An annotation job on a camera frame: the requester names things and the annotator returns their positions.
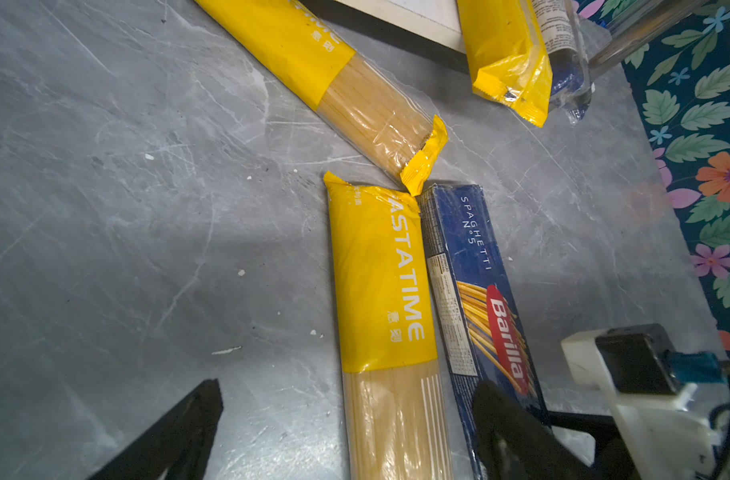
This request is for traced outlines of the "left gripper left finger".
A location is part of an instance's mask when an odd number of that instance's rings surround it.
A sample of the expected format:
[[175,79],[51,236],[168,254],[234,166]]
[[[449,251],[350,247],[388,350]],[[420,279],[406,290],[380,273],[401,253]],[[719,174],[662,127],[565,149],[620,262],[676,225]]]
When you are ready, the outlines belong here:
[[202,479],[223,412],[219,381],[206,379],[93,479]]

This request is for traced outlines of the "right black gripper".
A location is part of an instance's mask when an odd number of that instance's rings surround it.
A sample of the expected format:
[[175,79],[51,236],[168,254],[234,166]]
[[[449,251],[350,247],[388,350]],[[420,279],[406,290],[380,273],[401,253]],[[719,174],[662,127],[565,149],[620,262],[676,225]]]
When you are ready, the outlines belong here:
[[574,381],[601,392],[609,413],[551,418],[592,435],[597,462],[622,442],[606,477],[730,479],[730,360],[677,351],[659,324],[579,332],[561,346]]

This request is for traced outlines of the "yellow spaghetti bag long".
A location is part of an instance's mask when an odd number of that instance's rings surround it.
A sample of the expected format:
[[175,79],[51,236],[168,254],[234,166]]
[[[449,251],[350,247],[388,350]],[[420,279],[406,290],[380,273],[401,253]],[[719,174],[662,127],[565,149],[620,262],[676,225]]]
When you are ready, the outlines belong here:
[[474,93],[542,127],[548,118],[552,69],[532,3],[456,4]]

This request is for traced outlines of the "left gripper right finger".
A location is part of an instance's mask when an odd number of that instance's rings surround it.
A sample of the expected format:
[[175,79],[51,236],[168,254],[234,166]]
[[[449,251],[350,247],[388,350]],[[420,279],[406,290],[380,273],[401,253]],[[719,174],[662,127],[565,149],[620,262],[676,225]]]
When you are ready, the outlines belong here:
[[490,479],[597,479],[545,426],[495,383],[475,390],[477,455]]

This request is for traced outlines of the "blue Barilla spaghetti box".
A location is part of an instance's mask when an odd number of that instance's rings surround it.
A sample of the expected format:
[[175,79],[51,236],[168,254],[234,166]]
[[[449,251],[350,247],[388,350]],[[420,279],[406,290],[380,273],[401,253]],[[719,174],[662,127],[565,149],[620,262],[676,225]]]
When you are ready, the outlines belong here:
[[475,184],[437,183],[418,198],[427,269],[453,393],[477,479],[522,479],[505,445],[483,456],[472,403],[490,381],[544,425],[550,422],[524,328],[494,235],[485,196]]

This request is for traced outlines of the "clear spaghetti bag label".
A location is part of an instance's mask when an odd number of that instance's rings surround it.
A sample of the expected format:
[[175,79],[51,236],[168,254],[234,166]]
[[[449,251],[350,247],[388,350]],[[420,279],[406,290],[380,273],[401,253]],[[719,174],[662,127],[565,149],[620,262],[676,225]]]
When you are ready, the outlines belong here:
[[592,99],[588,58],[571,1],[532,2],[552,69],[550,110],[562,109],[572,124],[586,115]]

